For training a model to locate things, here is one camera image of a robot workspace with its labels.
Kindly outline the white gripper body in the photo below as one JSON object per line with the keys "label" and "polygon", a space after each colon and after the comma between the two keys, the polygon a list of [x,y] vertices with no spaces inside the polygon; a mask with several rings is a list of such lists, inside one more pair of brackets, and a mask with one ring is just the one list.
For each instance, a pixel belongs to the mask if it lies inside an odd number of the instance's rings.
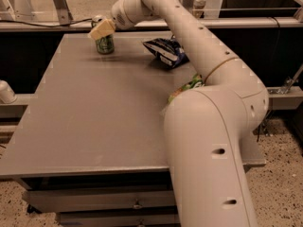
{"label": "white gripper body", "polygon": [[111,16],[116,28],[122,30],[158,18],[141,0],[118,0],[112,6]]}

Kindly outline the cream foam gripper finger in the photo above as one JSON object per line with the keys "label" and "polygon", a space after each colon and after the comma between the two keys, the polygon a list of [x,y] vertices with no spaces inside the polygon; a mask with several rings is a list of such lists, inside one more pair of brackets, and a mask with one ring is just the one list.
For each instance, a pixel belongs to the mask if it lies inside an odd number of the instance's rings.
{"label": "cream foam gripper finger", "polygon": [[96,41],[102,37],[113,34],[115,31],[115,23],[111,19],[103,19],[91,29],[89,37]]}

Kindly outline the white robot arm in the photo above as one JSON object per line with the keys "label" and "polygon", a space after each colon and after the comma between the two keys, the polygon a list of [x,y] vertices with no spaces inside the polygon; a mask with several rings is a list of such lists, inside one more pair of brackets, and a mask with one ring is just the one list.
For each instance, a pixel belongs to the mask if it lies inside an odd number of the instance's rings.
{"label": "white robot arm", "polygon": [[204,86],[179,94],[164,129],[182,227],[258,227],[241,141],[262,121],[269,96],[258,76],[180,0],[118,0],[107,32],[160,17]]}

